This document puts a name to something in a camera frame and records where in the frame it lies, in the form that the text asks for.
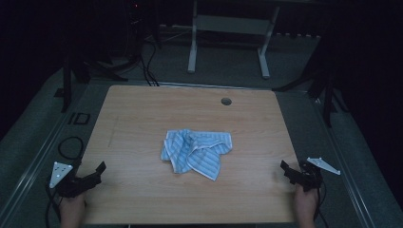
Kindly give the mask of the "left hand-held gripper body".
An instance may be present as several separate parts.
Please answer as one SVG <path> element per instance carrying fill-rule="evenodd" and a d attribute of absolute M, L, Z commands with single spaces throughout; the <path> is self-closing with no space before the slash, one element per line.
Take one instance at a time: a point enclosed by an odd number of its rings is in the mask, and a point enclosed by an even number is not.
<path fill-rule="evenodd" d="M 55 161 L 48 187 L 63 198 L 75 198 L 85 192 L 82 179 L 76 177 L 77 167 Z"/>

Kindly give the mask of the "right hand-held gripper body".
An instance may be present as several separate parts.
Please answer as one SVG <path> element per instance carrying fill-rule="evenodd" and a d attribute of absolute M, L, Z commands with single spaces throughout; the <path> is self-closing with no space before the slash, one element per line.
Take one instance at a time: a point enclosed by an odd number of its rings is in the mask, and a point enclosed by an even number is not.
<path fill-rule="evenodd" d="M 304 192 L 320 188 L 323 183 L 322 170 L 335 175 L 341 174 L 340 170 L 334 168 L 322 158 L 307 158 L 299 163 L 299 167 L 302 175 L 302 181 L 299 184 L 303 187 Z"/>

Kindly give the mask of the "blue striped towel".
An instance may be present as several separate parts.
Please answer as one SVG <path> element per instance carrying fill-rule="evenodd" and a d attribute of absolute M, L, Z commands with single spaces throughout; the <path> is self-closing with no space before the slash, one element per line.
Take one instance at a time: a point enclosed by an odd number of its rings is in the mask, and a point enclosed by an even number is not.
<path fill-rule="evenodd" d="M 232 149 L 229 132 L 168 130 L 163 141 L 161 160 L 171 162 L 176 174 L 194 170 L 215 181 L 221 171 L 221 155 L 226 155 Z"/>

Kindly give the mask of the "person's left hand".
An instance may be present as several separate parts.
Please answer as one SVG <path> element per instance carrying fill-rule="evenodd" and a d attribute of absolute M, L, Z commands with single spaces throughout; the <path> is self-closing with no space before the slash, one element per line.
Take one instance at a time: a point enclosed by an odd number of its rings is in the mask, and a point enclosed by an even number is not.
<path fill-rule="evenodd" d="M 61 198 L 59 210 L 60 228 L 80 228 L 86 213 L 86 194 L 74 198 Z"/>

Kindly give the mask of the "person's right hand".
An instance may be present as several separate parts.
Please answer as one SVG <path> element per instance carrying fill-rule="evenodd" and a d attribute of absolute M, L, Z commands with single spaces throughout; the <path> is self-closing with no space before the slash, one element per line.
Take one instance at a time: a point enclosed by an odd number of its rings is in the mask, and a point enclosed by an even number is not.
<path fill-rule="evenodd" d="M 296 185 L 294 210 L 299 228 L 316 228 L 315 213 L 317 204 L 318 194 L 316 189 L 304 191 L 301 185 Z"/>

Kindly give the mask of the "black metal stand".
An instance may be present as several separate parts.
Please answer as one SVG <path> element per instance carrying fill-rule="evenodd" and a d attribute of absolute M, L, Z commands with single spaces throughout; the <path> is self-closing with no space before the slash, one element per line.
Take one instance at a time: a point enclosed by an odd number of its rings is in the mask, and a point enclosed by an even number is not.
<path fill-rule="evenodd" d="M 59 88 L 55 96 L 63 99 L 63 107 L 61 112 L 66 113 L 72 100 L 72 82 L 71 73 L 74 73 L 79 83 L 87 84 L 90 80 L 89 68 L 94 68 L 100 72 L 104 77 L 113 81 L 126 82 L 123 78 L 114 73 L 114 71 L 106 66 L 102 66 L 97 61 L 91 59 L 81 52 L 71 52 L 63 64 L 63 87 Z"/>
<path fill-rule="evenodd" d="M 275 87 L 273 88 L 273 91 L 285 92 L 312 80 L 312 84 L 307 90 L 307 94 L 310 98 L 316 100 L 321 94 L 324 94 L 322 118 L 325 124 L 328 127 L 331 127 L 331 113 L 335 110 L 333 99 L 336 99 L 344 111 L 348 111 L 348 109 L 340 102 L 334 93 L 335 79 L 336 70 L 334 68 L 326 66 L 307 66 L 303 69 L 299 78 L 287 85 Z"/>

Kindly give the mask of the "dark equipment rack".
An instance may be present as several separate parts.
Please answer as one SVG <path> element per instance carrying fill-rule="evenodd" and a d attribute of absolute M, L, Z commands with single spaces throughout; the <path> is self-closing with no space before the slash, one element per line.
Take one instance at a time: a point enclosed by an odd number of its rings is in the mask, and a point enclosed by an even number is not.
<path fill-rule="evenodd" d="M 136 62 L 143 47 L 144 23 L 141 4 L 138 0 L 124 0 L 126 24 L 125 57 Z"/>

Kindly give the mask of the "white metal desk frame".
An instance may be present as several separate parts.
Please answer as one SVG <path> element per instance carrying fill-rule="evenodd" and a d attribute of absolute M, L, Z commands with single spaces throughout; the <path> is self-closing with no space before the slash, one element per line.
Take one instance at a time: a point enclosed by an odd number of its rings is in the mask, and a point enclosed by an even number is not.
<path fill-rule="evenodd" d="M 198 13 L 198 0 L 193 0 L 192 12 L 192 37 L 188 58 L 187 72 L 194 73 L 197 63 L 197 33 L 199 30 L 228 32 L 239 34 L 262 35 L 264 42 L 257 49 L 261 77 L 270 78 L 269 66 L 266 60 L 266 52 L 273 35 L 274 27 L 278 18 L 280 7 L 274 7 L 269 19 L 249 19 L 238 17 L 215 16 Z"/>

